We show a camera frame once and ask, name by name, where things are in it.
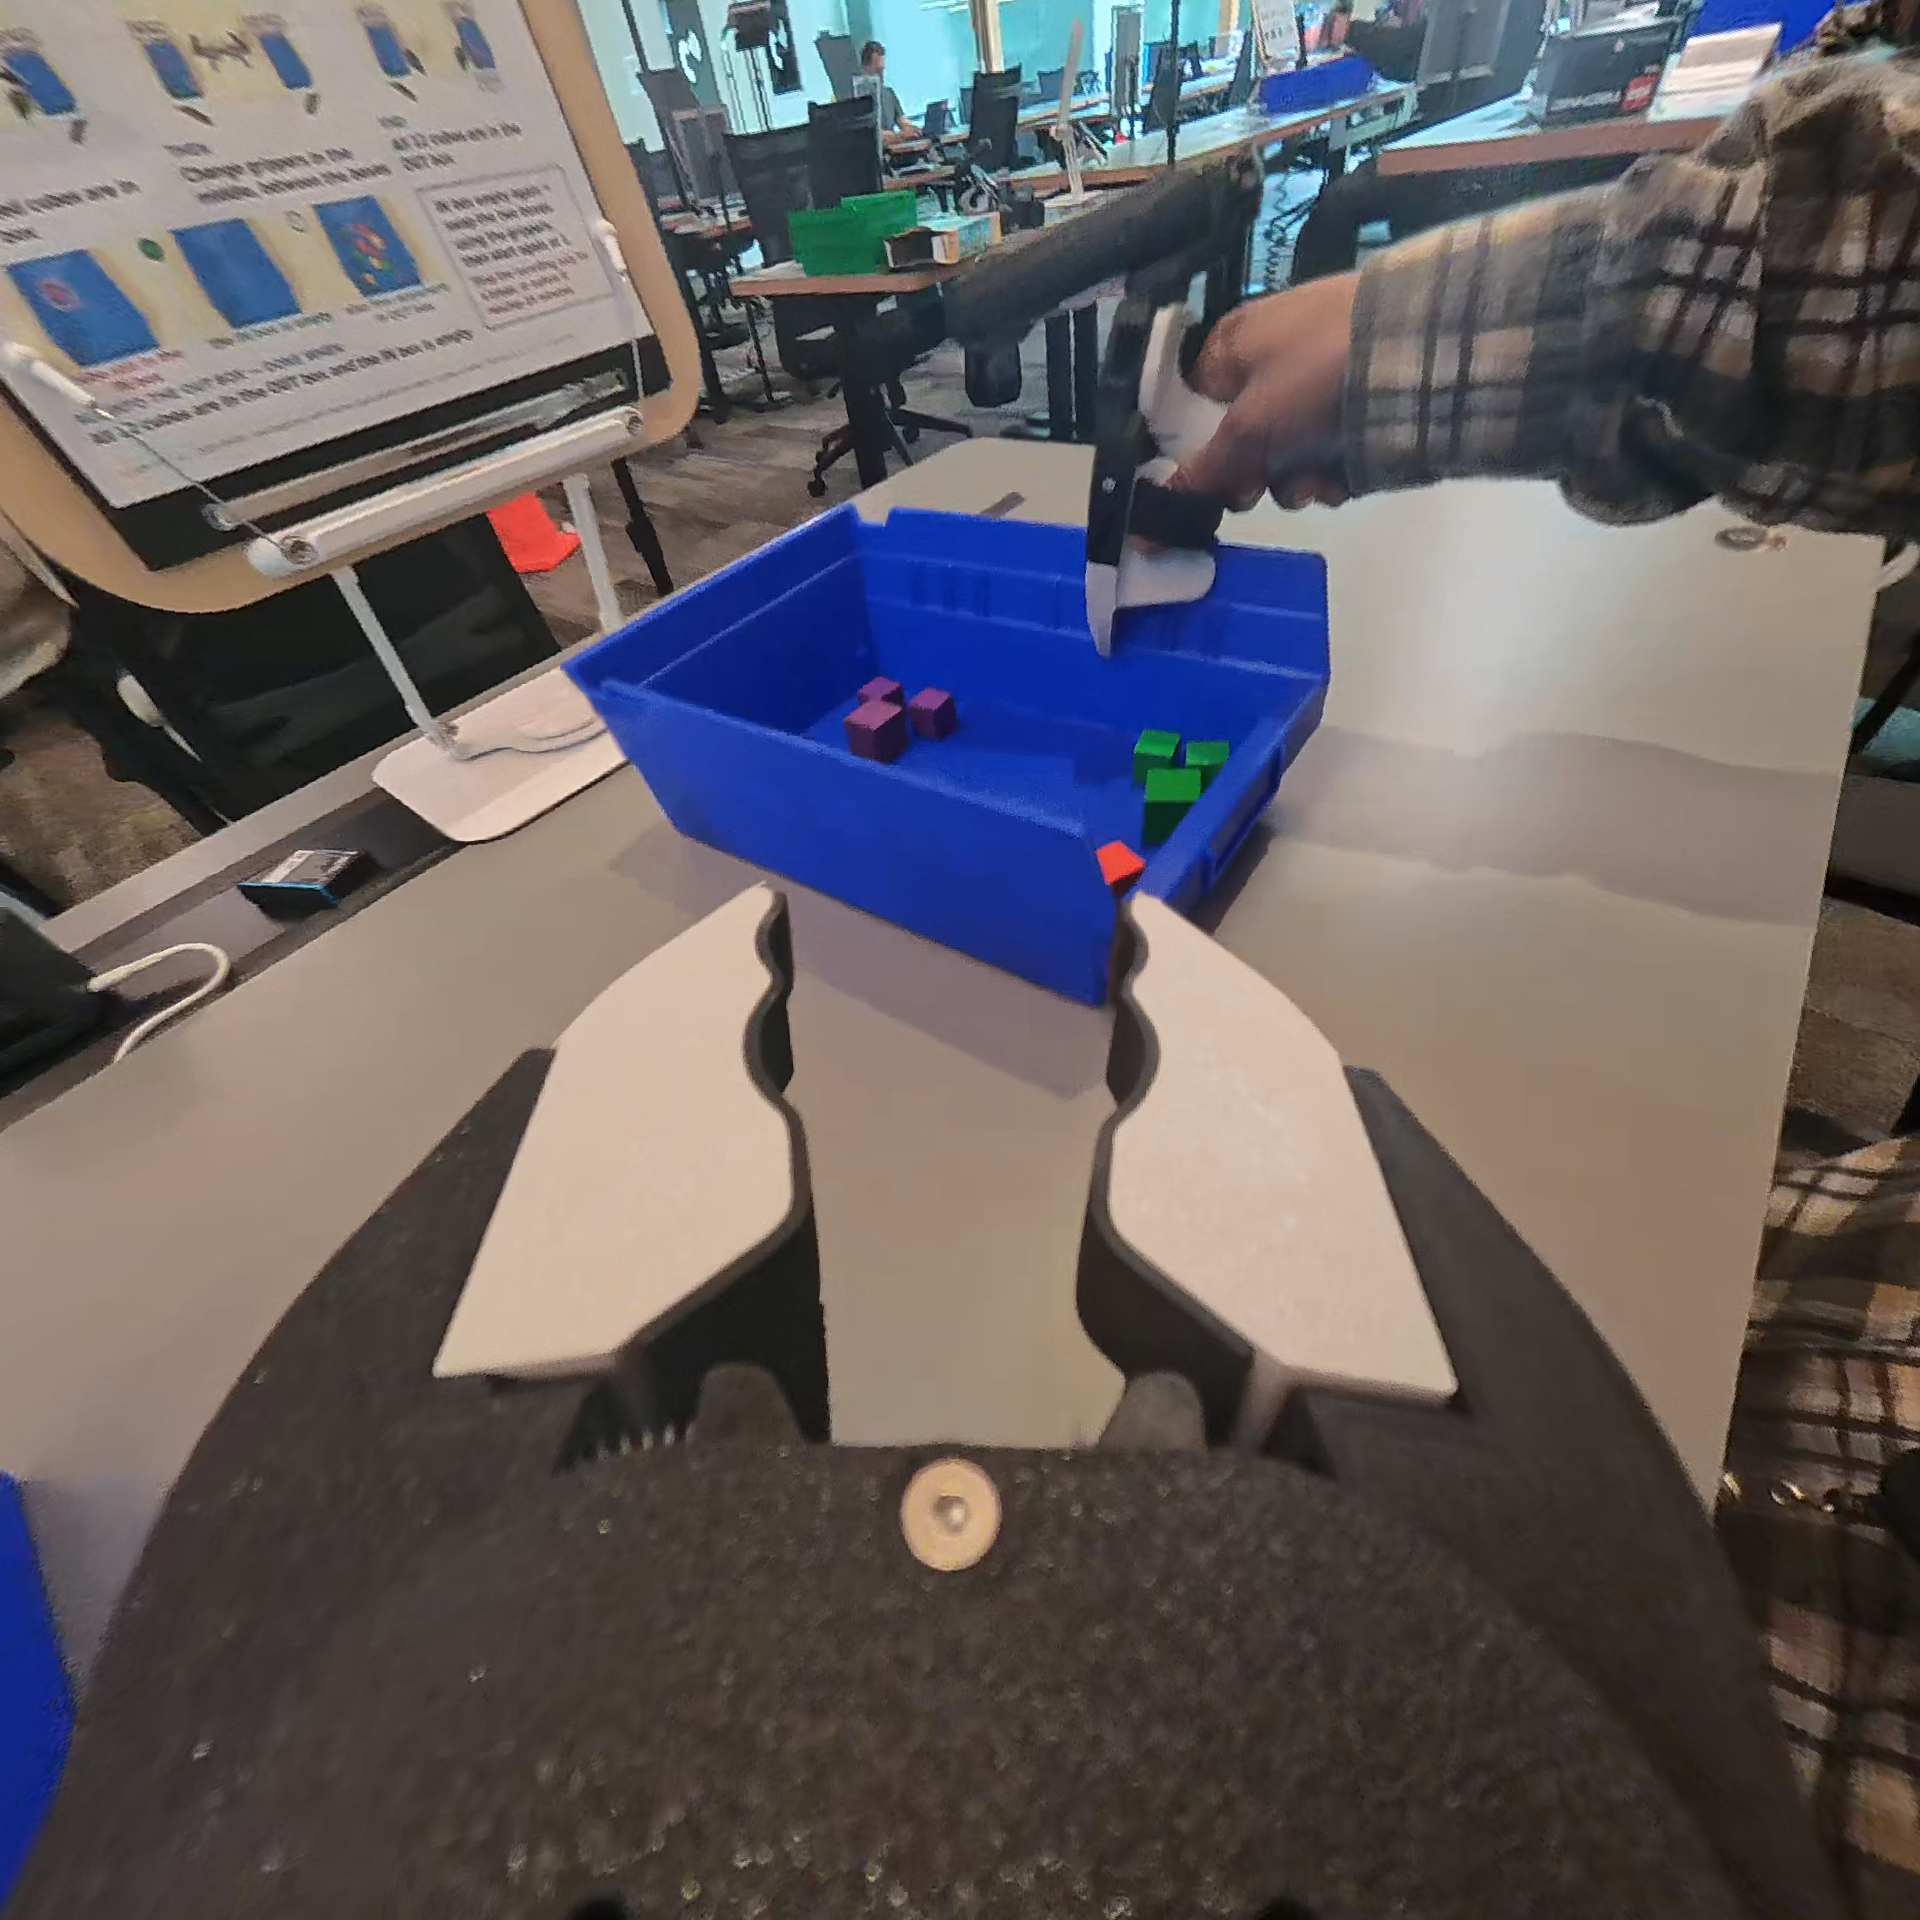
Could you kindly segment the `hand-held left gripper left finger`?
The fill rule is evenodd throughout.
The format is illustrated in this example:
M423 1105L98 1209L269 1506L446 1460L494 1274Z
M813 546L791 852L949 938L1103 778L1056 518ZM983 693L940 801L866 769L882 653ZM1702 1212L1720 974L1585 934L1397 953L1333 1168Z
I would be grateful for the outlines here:
M585 1378L676 1332L809 1224L786 899L751 884L559 1033L438 1378Z

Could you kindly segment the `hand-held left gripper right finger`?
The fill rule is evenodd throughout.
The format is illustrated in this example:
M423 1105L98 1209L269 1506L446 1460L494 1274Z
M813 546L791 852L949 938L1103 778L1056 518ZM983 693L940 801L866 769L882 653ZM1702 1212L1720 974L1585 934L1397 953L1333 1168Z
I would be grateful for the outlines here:
M1447 1408L1456 1366L1337 1050L1170 906L1120 908L1074 1305L1135 1382L1174 1377L1207 1445L1261 1451L1325 1389Z

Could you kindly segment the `person's right forearm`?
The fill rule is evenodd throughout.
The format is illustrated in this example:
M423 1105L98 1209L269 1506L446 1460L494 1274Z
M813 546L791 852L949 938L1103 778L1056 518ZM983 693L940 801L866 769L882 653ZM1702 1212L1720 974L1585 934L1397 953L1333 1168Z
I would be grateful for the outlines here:
M1358 274L1353 496L1543 480L1914 542L1914 48L1754 89L1690 152L1417 233Z

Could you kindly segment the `person's right hand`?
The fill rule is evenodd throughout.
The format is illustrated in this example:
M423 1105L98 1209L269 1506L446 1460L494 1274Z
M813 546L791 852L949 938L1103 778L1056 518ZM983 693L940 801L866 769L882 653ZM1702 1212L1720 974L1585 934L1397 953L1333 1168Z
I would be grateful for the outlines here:
M1312 280L1242 301L1210 330L1188 382L1223 417L1170 475L1174 489L1234 513L1261 496L1287 513L1350 496L1341 413L1358 288L1356 272Z

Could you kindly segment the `green plastic crate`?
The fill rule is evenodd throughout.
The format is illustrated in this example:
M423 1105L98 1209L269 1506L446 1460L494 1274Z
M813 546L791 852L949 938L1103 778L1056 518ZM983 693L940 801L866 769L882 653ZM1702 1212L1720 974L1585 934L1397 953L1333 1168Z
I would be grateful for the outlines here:
M873 276L892 269L888 242L921 221L913 190L893 187L846 197L830 208L786 216L791 259L809 280Z

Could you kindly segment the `wooden desk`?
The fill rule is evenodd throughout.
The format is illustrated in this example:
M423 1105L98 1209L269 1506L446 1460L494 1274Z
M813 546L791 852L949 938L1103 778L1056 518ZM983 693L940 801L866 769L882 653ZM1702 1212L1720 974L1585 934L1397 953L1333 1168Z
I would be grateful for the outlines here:
M830 377L848 419L848 453L857 483L876 489L888 475L888 461L913 461L908 432L961 434L961 426L893 404L893 389L908 370L949 341L943 288L969 282L980 269L1018 256L1041 241L1062 241L1065 226L1015 230L983 252L953 262L909 269L804 274L796 261L746 272L735 282L745 297L768 305L776 320L793 320L796 332L821 332L830 342ZM1015 325L1000 342L967 345L970 389L988 385L992 361L1021 370L1021 338L1039 330L1044 338L1046 406L1041 429L1013 426L1013 440L1089 443L1097 406L1100 291L1084 291L1069 301L1034 310Z
M1376 169L1381 178L1423 178L1559 161L1682 153L1710 138L1735 107L1737 102L1654 102L1642 115L1544 129L1528 121L1517 101L1498 101L1388 141Z

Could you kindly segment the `black office chair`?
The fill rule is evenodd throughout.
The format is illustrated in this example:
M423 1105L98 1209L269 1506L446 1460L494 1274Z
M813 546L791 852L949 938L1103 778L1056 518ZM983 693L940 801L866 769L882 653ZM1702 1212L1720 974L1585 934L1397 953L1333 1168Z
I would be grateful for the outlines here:
M861 489L876 486L888 475L888 461L917 461L922 437L969 441L970 422L927 413L904 396L904 377L941 342L930 291L798 291L796 219L810 213L809 132L728 134L726 156L761 259L733 288L766 310L774 361L793 396L826 393L844 404L844 420L816 445L807 493L823 500L838 465L853 466Z

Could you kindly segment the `small black blue-edged device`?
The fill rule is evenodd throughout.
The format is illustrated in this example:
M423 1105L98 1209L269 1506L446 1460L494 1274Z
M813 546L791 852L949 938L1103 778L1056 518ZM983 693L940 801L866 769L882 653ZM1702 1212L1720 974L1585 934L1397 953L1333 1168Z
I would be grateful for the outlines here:
M236 892L271 921L305 921L342 908L369 877L372 857L356 848L295 848Z

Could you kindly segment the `black cardboard box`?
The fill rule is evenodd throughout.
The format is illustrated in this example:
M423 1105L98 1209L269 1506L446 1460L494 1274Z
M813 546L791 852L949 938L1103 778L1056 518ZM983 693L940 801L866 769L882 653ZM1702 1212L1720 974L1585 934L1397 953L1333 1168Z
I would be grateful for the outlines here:
M1561 129L1642 112L1663 77L1674 29L1674 17L1654 17L1548 37L1527 96L1528 117L1541 129Z

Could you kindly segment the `orange traffic cone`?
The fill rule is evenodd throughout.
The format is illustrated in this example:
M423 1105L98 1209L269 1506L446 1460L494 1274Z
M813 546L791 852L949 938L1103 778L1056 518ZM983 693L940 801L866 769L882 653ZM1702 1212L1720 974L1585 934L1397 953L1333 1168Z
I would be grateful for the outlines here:
M582 554L578 530L553 514L537 491L494 505L486 521L520 578L553 573Z

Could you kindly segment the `person's plaid shirt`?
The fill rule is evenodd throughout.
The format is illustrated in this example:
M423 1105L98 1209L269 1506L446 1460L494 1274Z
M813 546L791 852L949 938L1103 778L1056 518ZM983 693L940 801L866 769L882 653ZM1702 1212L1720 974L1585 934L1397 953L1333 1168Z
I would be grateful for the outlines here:
M1766 1196L1713 1524L1852 1915L1917 1915L1917 1141Z

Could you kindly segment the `black round device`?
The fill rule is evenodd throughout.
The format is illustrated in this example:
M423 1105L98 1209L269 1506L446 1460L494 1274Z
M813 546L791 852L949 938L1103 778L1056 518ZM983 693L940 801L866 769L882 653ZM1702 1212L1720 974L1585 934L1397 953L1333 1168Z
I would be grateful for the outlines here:
M1 1092L90 1041L108 1016L110 998L90 988L88 970L5 902Z

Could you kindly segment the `wood-framed instruction board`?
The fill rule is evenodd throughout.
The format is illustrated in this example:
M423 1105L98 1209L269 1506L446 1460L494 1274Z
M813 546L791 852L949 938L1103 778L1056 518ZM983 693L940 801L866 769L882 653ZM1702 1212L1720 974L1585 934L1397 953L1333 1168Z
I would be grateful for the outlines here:
M244 608L676 437L581 5L5 5L5 549Z

